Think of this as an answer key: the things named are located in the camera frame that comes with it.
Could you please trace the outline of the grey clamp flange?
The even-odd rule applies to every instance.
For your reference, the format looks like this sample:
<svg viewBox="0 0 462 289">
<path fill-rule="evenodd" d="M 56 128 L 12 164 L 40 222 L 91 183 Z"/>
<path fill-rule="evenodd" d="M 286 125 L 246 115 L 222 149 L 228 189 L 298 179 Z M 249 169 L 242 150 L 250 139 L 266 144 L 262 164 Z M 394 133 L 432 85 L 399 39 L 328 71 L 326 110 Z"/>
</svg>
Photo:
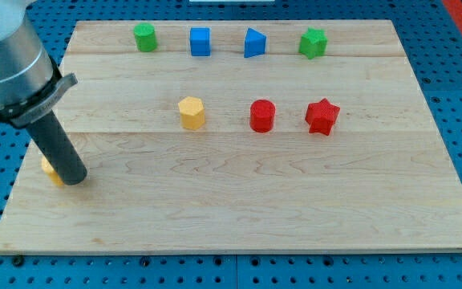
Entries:
<svg viewBox="0 0 462 289">
<path fill-rule="evenodd" d="M 0 57 L 0 123 L 16 128 L 34 123 L 77 83 L 75 74 L 61 75 L 48 56 Z"/>
</svg>

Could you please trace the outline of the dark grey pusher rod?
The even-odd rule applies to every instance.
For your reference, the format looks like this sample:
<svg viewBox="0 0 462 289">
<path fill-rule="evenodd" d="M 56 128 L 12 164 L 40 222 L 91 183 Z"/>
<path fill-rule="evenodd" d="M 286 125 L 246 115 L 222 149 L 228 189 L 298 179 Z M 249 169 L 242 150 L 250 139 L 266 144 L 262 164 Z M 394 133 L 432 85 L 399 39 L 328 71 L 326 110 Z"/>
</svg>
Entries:
<svg viewBox="0 0 462 289">
<path fill-rule="evenodd" d="M 53 112 L 26 130 L 64 184 L 77 185 L 86 178 L 87 168 Z"/>
</svg>

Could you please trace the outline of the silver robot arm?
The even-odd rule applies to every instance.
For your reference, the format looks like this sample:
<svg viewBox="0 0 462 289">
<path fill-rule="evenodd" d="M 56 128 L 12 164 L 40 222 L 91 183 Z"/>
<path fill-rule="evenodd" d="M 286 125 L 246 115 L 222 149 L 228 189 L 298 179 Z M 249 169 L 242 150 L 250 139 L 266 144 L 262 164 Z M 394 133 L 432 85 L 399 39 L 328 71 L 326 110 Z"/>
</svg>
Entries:
<svg viewBox="0 0 462 289">
<path fill-rule="evenodd" d="M 0 123 L 24 128 L 59 179 L 76 185 L 87 168 L 63 130 L 53 107 L 74 74 L 62 75 L 29 20 L 32 0 L 0 0 Z"/>
</svg>

